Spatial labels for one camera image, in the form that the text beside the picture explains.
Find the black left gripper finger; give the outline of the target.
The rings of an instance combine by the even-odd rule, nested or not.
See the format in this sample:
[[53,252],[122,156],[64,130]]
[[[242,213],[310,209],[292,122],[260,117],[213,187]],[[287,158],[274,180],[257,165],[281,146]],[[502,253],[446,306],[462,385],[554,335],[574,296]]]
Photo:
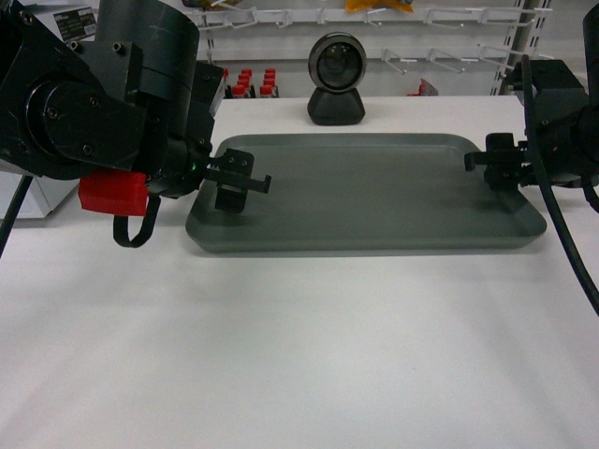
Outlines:
[[219,187],[228,186],[242,191],[254,191],[267,194],[270,190],[271,176],[266,175],[263,181],[252,179],[250,175],[227,168],[207,168],[205,179],[215,182]]
[[229,213],[242,213],[245,208],[247,191],[238,187],[218,184],[214,207]]

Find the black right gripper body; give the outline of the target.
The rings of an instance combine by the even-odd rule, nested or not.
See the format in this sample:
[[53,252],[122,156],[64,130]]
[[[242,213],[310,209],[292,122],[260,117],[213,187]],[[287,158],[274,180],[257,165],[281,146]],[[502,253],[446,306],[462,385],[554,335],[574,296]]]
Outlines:
[[484,180],[492,191],[511,192],[519,187],[536,185],[532,164],[526,159],[526,141],[515,143],[511,133],[486,136],[487,163]]

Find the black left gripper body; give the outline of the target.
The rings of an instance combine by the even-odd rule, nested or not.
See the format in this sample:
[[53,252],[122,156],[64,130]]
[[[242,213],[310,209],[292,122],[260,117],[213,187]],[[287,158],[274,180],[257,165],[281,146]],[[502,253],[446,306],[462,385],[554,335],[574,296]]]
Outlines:
[[206,181],[207,168],[227,168],[252,175],[255,158],[249,152],[226,150],[211,157],[211,144],[202,145],[192,138],[168,138],[165,153],[153,159],[146,186],[151,196],[179,198],[197,190]]

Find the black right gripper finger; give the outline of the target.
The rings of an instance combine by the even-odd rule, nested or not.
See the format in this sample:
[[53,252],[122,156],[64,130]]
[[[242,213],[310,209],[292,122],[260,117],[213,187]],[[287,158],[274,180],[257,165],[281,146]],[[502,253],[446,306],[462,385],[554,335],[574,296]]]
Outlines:
[[489,164],[489,154],[487,152],[468,152],[464,154],[464,168],[467,172],[472,172],[479,166],[486,167]]

